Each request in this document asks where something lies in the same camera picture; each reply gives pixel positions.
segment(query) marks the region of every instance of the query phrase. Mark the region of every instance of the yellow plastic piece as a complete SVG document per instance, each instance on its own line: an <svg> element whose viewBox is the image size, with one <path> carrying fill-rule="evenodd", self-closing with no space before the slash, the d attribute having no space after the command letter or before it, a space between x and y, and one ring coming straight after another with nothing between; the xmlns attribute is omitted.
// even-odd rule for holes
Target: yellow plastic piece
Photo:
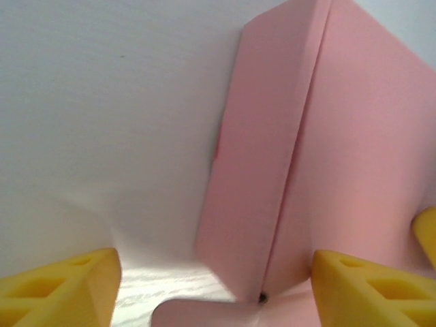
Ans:
<svg viewBox="0 0 436 327"><path fill-rule="evenodd" d="M436 327L436 281L316 251L312 288L323 327Z"/></svg>
<svg viewBox="0 0 436 327"><path fill-rule="evenodd" d="M0 327L107 327L120 280L115 249L0 279Z"/></svg>
<svg viewBox="0 0 436 327"><path fill-rule="evenodd" d="M433 268L436 269L436 208L422 211L414 219L412 229Z"/></svg>

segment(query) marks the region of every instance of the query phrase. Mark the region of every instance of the white wall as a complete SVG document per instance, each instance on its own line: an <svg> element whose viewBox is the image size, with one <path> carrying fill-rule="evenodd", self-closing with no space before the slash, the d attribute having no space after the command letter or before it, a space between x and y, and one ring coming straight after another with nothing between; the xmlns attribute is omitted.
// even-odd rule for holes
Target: white wall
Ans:
<svg viewBox="0 0 436 327"><path fill-rule="evenodd" d="M242 26L282 0L0 3L0 276L192 256ZM436 67L436 1L359 0Z"/></svg>

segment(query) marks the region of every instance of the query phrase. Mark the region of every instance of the pink cardboard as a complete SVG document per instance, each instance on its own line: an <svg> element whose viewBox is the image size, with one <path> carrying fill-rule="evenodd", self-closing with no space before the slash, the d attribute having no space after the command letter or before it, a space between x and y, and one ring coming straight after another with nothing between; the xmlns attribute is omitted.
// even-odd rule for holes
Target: pink cardboard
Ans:
<svg viewBox="0 0 436 327"><path fill-rule="evenodd" d="M329 5L288 1L243 30L196 243L243 301L261 292Z"/></svg>
<svg viewBox="0 0 436 327"><path fill-rule="evenodd" d="M296 19L287 9L308 2L290 1L251 22L253 35L261 35L251 42L281 31L287 44L292 33L281 25ZM274 296L263 306L172 300L154 314L153 326L320 326L309 286L279 294L309 278L316 249L436 277L410 230L422 203L436 201L427 194L434 195L429 183L436 158L436 73L353 1L332 0L302 113L290 105L297 93L287 87L295 85L281 73L294 67L294 57L276 58L245 37L198 253L240 300L253 300L262 288ZM257 58L259 52L275 63L252 66L251 54ZM259 81L261 73L248 68L268 78ZM244 80L256 81L256 88ZM170 321L172 314L177 321Z"/></svg>

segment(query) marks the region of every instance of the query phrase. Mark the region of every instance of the white surface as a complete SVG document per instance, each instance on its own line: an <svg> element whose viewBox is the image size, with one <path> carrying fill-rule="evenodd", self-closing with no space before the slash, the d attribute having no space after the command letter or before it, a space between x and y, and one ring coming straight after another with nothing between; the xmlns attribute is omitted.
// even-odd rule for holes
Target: white surface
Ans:
<svg viewBox="0 0 436 327"><path fill-rule="evenodd" d="M0 276L190 261L240 30L281 2L2 1ZM436 67L436 1L358 2Z"/></svg>

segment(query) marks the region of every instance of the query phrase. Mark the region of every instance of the hole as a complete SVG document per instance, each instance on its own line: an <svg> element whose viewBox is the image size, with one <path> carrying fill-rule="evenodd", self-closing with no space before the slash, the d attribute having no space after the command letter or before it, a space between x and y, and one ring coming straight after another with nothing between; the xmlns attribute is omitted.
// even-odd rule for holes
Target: hole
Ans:
<svg viewBox="0 0 436 327"><path fill-rule="evenodd" d="M401 279L371 279L367 283L388 300L426 300L429 296Z"/></svg>
<svg viewBox="0 0 436 327"><path fill-rule="evenodd" d="M30 310L0 308L0 326L12 327L19 322Z"/></svg>
<svg viewBox="0 0 436 327"><path fill-rule="evenodd" d="M8 298L46 298L53 293L65 278L39 278L18 286Z"/></svg>
<svg viewBox="0 0 436 327"><path fill-rule="evenodd" d="M268 294L265 292L260 293L258 303L263 305L268 302Z"/></svg>
<svg viewBox="0 0 436 327"><path fill-rule="evenodd" d="M403 313L412 319L419 327L435 327L436 326L436 308L434 309L414 309L403 310Z"/></svg>
<svg viewBox="0 0 436 327"><path fill-rule="evenodd" d="M80 260L77 260L75 262L72 262L71 265L72 266L84 266L85 264L87 264L90 261L91 261L90 258L80 259Z"/></svg>
<svg viewBox="0 0 436 327"><path fill-rule="evenodd" d="M344 266L357 268L357 267L363 267L363 264L360 262L351 261L349 259L340 259L339 260Z"/></svg>

